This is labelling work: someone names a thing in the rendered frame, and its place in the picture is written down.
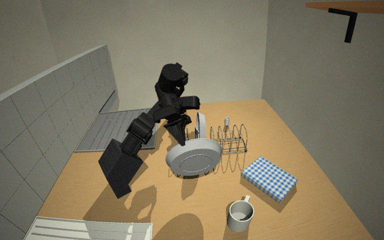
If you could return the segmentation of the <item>blue and white checkered towel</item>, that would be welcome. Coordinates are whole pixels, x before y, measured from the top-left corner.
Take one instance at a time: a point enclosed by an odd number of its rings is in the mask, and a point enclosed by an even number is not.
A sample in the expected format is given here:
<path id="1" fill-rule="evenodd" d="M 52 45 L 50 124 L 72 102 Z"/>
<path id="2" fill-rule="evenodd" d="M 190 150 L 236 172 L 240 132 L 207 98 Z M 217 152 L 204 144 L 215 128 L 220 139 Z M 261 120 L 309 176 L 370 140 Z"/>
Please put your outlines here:
<path id="1" fill-rule="evenodd" d="M 262 156 L 244 169 L 241 176 L 279 204 L 298 181 Z"/>

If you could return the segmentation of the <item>dark grey tiled splashback wall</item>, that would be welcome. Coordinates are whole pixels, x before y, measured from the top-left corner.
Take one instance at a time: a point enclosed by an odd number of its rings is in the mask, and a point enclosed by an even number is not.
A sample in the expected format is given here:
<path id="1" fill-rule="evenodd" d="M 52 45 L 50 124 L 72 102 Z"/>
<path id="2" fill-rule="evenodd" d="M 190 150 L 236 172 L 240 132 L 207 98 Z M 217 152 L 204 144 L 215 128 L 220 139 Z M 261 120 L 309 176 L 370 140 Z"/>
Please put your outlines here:
<path id="1" fill-rule="evenodd" d="M 0 240 L 23 240 L 98 113 L 117 99 L 108 46 L 0 94 Z"/>

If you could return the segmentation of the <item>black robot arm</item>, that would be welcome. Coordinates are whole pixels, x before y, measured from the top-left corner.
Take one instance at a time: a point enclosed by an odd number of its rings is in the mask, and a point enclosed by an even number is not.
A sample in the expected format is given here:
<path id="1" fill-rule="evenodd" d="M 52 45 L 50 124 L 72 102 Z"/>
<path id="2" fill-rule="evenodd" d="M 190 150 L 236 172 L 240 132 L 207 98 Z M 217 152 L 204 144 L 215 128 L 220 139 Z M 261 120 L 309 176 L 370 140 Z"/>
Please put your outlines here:
<path id="1" fill-rule="evenodd" d="M 201 103 L 197 96 L 180 97 L 185 90 L 184 86 L 188 83 L 189 75 L 181 68 L 182 65 L 178 62 L 176 64 L 169 63 L 163 66 L 158 82 L 154 86 L 157 97 L 159 99 L 163 95 L 175 93 L 174 104 L 178 110 L 182 109 L 184 113 L 186 110 L 199 110 Z M 139 117 L 131 122 L 126 131 L 128 135 L 122 144 L 119 145 L 119 147 L 131 156 L 136 155 L 141 149 L 142 144 L 147 145 L 152 137 L 152 129 L 155 126 L 153 114 L 154 111 L 161 108 L 157 102 L 148 113 L 142 112 Z"/>

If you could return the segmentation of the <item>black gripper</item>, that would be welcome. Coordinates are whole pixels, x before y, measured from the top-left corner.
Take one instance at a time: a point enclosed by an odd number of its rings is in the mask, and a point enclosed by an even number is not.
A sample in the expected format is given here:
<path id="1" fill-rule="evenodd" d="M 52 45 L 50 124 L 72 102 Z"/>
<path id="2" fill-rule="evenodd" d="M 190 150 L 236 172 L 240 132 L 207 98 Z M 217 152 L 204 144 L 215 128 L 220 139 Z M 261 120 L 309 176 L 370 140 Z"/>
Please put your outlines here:
<path id="1" fill-rule="evenodd" d="M 154 111 L 153 119 L 155 123 L 160 123 L 161 119 L 166 119 L 167 124 L 163 127 L 179 142 L 181 146 L 185 146 L 185 126 L 192 123 L 191 118 L 184 114 L 182 109 L 175 107 L 175 94 L 168 93 L 161 96 L 157 104 L 161 107 Z M 183 114 L 183 115 L 182 115 Z"/>

